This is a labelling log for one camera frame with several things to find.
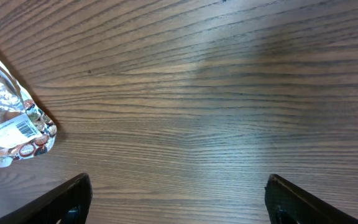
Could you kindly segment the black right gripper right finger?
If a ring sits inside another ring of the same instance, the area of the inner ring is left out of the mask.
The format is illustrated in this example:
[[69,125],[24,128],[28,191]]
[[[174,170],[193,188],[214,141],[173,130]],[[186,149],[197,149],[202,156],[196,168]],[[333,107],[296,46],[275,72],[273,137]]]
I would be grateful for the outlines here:
[[358,219],[277,174],[268,178],[265,206],[271,224],[358,224]]

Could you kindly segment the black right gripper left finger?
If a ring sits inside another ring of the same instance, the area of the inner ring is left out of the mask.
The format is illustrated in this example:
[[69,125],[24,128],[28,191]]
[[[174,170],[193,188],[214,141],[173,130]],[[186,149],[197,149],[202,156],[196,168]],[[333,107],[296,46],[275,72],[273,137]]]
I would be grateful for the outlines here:
[[93,198],[90,177],[70,180],[0,218],[0,224],[85,224]]

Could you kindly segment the beige nut snack pouch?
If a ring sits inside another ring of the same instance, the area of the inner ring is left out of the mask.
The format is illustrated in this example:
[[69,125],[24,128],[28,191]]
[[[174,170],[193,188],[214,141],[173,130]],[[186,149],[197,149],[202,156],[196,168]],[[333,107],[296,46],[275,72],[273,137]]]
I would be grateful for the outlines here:
[[0,61],[0,168],[47,153],[57,125]]

